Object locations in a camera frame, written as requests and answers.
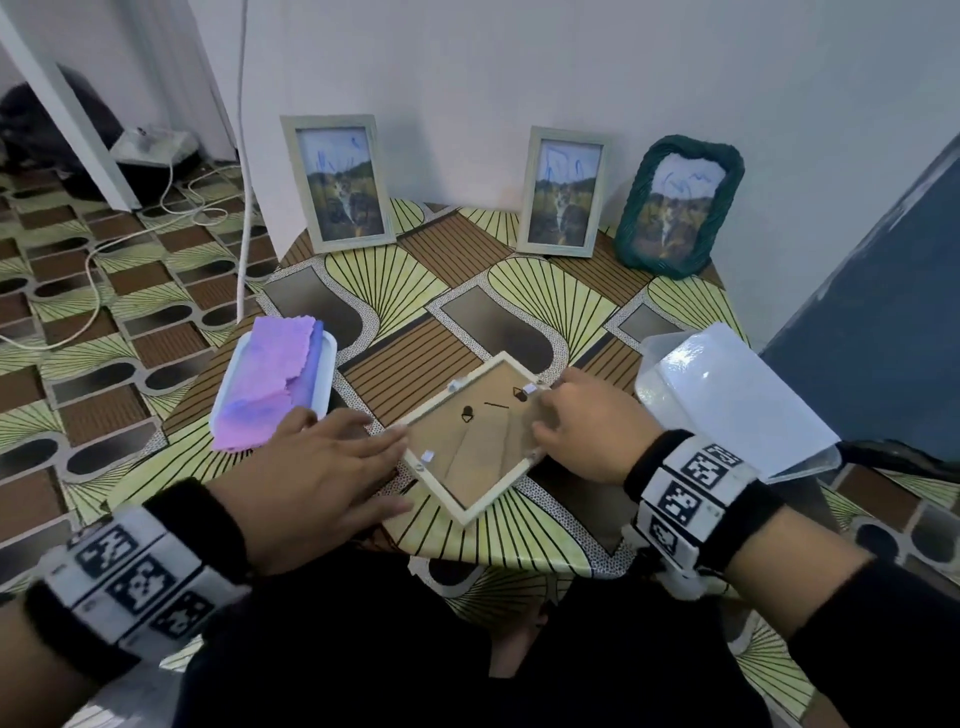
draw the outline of picture frame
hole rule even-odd
[[[314,253],[396,242],[372,114],[280,124]]]
[[[429,438],[424,438],[420,436],[418,432],[418,424],[425,423],[426,418],[432,413],[439,413],[440,408],[444,405],[447,405],[449,408],[453,402],[466,401],[470,394],[471,385],[479,385],[484,377],[492,376],[492,372],[497,369],[497,367],[505,366],[513,370],[511,373],[501,373],[507,374],[507,378],[510,378],[513,374],[516,374],[516,379],[514,382],[519,384],[520,382],[526,382],[524,387],[520,390],[524,392],[525,397],[535,397],[535,393],[546,389],[546,386],[528,369],[526,369],[522,364],[520,364],[516,359],[510,356],[506,352],[501,352],[496,356],[490,358],[487,362],[481,366],[474,369],[472,372],[467,374],[465,377],[450,382],[446,389],[444,389],[439,394],[430,398],[423,404],[421,404],[416,409],[412,410],[406,416],[397,421],[398,425],[407,425],[410,430],[408,432],[408,440],[410,442],[410,447],[403,454],[403,461],[410,467],[414,472],[414,475],[420,482],[423,483],[430,490],[430,492],[437,497],[437,499],[443,504],[444,508],[450,513],[450,515],[461,525],[466,526],[470,524],[474,519],[477,518],[491,503],[493,503],[501,494],[508,488],[510,488],[514,483],[516,483],[521,477],[527,474],[527,472],[533,468],[537,463],[539,463],[544,456],[542,448],[536,447],[535,444],[532,444],[531,447],[524,451],[523,445],[517,442],[514,442],[514,451],[520,453],[519,457],[516,458],[516,464],[511,465],[514,462],[513,458],[509,458],[508,453],[505,451],[502,455],[500,461],[500,468],[509,466],[509,469],[506,470],[495,482],[492,483],[490,488],[486,490],[481,496],[479,496],[474,502],[464,503],[458,499],[442,480],[431,472],[433,467],[430,463],[434,463],[434,453],[428,451],[421,452],[417,454],[416,450],[421,450],[423,448],[423,443],[431,443],[432,441]],[[497,383],[501,386],[504,381],[504,376],[497,376]],[[516,395],[516,387],[513,386],[514,392]],[[481,399],[489,399],[490,392],[489,390],[484,394],[479,395]],[[548,422],[552,419],[549,417],[543,417],[541,415],[542,406],[539,404],[534,404],[536,399],[528,401],[527,399],[521,400],[523,403],[528,403],[530,408],[524,410],[523,415],[527,417],[534,417],[535,415],[538,418],[546,419]],[[483,402],[483,405],[499,406],[496,403],[492,402]],[[459,403],[454,406],[454,410],[458,410],[460,407]],[[450,442],[457,442],[457,433],[450,433],[449,428],[445,427],[445,422],[440,420],[439,422],[434,423],[434,428],[441,427],[444,431],[443,436],[449,439]],[[465,434],[463,440],[460,441],[458,447],[462,447],[463,443],[466,441],[467,435]],[[426,460],[426,455],[429,452],[429,460]],[[439,456],[443,457],[444,453],[438,452]],[[472,453],[478,457],[482,457],[486,460],[490,460],[490,453],[484,449],[483,451],[477,451]],[[450,453],[446,453],[447,459],[449,459]],[[504,460],[508,460],[506,466],[503,465]],[[453,470],[454,466],[452,463],[449,465],[449,469]]]
[[[605,134],[530,130],[518,253],[593,255],[610,149]]]

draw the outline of plastic container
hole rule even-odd
[[[251,331],[248,331],[237,341],[237,347],[233,350],[233,356],[227,365],[227,373],[220,384],[220,390],[217,392],[217,399],[213,402],[213,409],[210,411],[210,431],[216,437],[216,422],[220,415],[220,409],[223,407],[224,400],[227,398],[230,383],[236,372],[237,364],[243,351],[250,343]],[[326,409],[330,406],[330,391],[333,389],[333,372],[337,366],[337,340],[333,335],[324,329],[324,345],[320,349],[320,361],[317,363],[317,378],[313,385],[313,399],[310,401],[310,408],[317,413],[318,419],[326,416]]]
[[[643,357],[640,360],[640,369],[636,373],[634,391],[636,398],[664,427],[672,429],[688,429],[696,431],[696,427],[684,407],[673,396],[673,392],[657,370],[657,364],[684,341],[697,331],[678,331],[677,333],[661,333],[647,336],[640,342],[639,352]],[[830,446],[817,454],[797,463],[792,468],[771,475],[760,480],[764,483],[781,483],[785,480],[795,480],[799,477],[825,473],[839,468],[843,460],[840,450]]]

